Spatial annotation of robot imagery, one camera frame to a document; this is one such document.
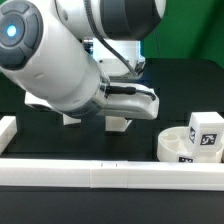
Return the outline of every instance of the white block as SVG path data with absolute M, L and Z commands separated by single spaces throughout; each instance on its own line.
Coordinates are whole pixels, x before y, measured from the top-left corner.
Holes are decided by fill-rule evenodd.
M 17 133 L 16 117 L 6 116 L 0 121 L 0 154 Z
M 189 123 L 189 151 L 212 155 L 221 146 L 224 119 L 216 112 L 192 113 Z
M 91 161 L 0 159 L 1 186 L 90 187 Z
M 65 114 L 63 114 L 63 124 L 64 125 L 70 125 L 70 124 L 80 124 L 80 119 L 71 118 Z
M 125 132 L 132 120 L 126 120 L 123 117 L 106 117 L 106 131 Z
M 91 165 L 92 188 L 127 188 L 128 162 L 95 161 Z

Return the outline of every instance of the white plastic housing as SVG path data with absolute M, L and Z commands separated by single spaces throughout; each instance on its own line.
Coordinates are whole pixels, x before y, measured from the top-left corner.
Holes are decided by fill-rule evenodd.
M 59 111 L 75 110 L 97 93 L 101 70 L 60 22 L 54 0 L 31 0 L 43 17 L 43 38 L 21 70 L 0 70 L 12 81 Z
M 220 163 L 223 142 L 217 151 L 194 153 L 188 148 L 189 127 L 174 127 L 164 130 L 158 138 L 157 157 L 161 162 Z
M 56 0 L 61 22 L 78 39 L 94 37 L 90 28 L 83 0 Z M 98 32 L 107 38 L 100 17 L 100 0 L 91 0 L 93 18 Z
M 155 94 L 153 89 L 146 86 L 132 83 L 115 83 L 111 86 L 134 87 L 137 90 L 143 90 Z M 153 101 L 150 96 L 137 93 L 135 95 L 114 94 L 109 95 L 107 104 L 99 113 L 104 116 L 124 117 L 133 119 L 155 119 L 159 110 L 159 98 Z

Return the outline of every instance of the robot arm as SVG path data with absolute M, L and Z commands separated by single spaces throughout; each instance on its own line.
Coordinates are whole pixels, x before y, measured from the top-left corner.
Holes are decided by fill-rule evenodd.
M 92 3 L 98 34 L 115 40 L 144 38 L 165 8 L 161 0 L 6 1 L 0 7 L 0 70 L 55 111 L 74 118 L 94 114 L 155 118 L 159 99 L 153 90 L 112 83 L 84 50 L 80 40 L 96 32 L 85 12 L 87 2 Z M 137 6 L 143 11 L 136 14 Z M 144 15 L 142 20 L 151 16 L 144 22 L 138 14 Z

